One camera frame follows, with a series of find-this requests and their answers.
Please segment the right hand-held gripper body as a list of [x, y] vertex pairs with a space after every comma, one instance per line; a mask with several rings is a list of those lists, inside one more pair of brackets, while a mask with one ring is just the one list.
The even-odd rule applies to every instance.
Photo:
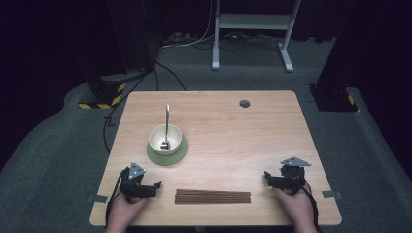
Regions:
[[289, 190], [292, 195], [295, 195], [305, 186], [305, 167], [311, 166], [311, 163], [297, 157], [291, 157], [282, 160], [281, 164], [281, 177], [270, 177], [270, 185], [282, 190]]

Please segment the black stand with striped base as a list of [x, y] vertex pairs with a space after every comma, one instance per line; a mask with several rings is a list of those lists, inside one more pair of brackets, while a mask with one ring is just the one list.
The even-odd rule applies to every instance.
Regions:
[[309, 89], [320, 112], [356, 112], [358, 107], [353, 97], [347, 92], [349, 79], [343, 75], [351, 47], [351, 36], [346, 32], [347, 20], [356, 0], [341, 0], [337, 9], [344, 9], [343, 25], [327, 58], [326, 64], [317, 82]]
[[106, 83], [104, 76], [125, 72], [120, 43], [107, 0], [79, 0], [76, 13], [82, 49], [82, 70], [89, 96], [85, 104], [115, 106], [120, 101], [123, 84]]

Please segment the cream ceramic bowl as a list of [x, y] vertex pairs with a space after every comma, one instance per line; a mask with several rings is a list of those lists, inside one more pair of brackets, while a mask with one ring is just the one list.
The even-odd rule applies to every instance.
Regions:
[[160, 155], [175, 153], [183, 141], [179, 127], [173, 124], [161, 124], [155, 127], [149, 136], [150, 147]]

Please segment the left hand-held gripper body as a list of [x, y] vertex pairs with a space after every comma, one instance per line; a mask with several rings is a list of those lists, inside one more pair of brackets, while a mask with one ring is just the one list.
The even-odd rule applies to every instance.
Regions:
[[137, 163], [132, 162], [121, 172], [120, 192], [125, 196], [128, 202], [135, 198], [149, 198], [149, 193], [157, 190], [153, 185], [142, 185], [146, 170]]

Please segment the metal spoon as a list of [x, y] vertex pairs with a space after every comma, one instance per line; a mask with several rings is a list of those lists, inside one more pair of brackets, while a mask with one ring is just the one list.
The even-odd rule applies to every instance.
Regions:
[[169, 150], [170, 149], [170, 142], [169, 142], [169, 118], [170, 118], [170, 106], [167, 105], [165, 108], [165, 138], [161, 144], [162, 150]]

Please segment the dark power strip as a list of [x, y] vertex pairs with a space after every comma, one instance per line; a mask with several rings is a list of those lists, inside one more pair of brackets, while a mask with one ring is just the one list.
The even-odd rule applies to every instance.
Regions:
[[162, 43], [165, 46], [168, 45], [175, 45], [175, 44], [188, 44], [197, 39], [196, 36], [191, 35], [190, 33], [181, 33], [181, 32], [174, 32], [167, 36]]

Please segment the round green coaster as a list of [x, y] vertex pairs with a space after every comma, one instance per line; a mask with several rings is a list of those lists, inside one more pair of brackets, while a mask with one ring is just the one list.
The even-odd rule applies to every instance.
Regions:
[[150, 161], [159, 166], [170, 166], [181, 161], [187, 154], [188, 141], [183, 137], [180, 147], [170, 155], [161, 155], [157, 153], [150, 145], [147, 145], [147, 156]]

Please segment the dark upright column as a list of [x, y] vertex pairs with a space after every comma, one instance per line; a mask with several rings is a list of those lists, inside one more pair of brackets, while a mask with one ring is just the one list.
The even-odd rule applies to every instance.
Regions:
[[147, 73], [150, 52], [144, 30], [141, 0], [107, 0], [126, 71]]

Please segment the white metal stand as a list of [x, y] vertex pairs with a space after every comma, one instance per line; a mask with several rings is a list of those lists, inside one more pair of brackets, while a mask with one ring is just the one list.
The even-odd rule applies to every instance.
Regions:
[[288, 45], [301, 1], [302, 0], [294, 0], [293, 9], [289, 15], [255, 15], [222, 13], [221, 0], [216, 0], [212, 69], [217, 71], [220, 68], [221, 29], [282, 30], [285, 32], [285, 37], [283, 41], [278, 44], [278, 49], [283, 59], [286, 71], [291, 73], [294, 68], [288, 54]]

